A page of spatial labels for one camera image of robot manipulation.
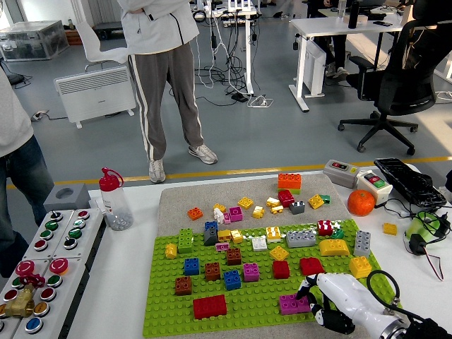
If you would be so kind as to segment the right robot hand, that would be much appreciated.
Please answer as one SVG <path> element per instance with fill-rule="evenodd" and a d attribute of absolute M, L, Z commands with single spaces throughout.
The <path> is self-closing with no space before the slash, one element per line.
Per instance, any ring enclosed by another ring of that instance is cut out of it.
<path fill-rule="evenodd" d="M 296 299 L 307 297 L 317 323 L 329 330 L 351 334 L 364 326 L 372 338 L 402 338 L 403 321 L 384 313 L 384 307 L 357 279 L 345 273 L 307 276 Z"/>

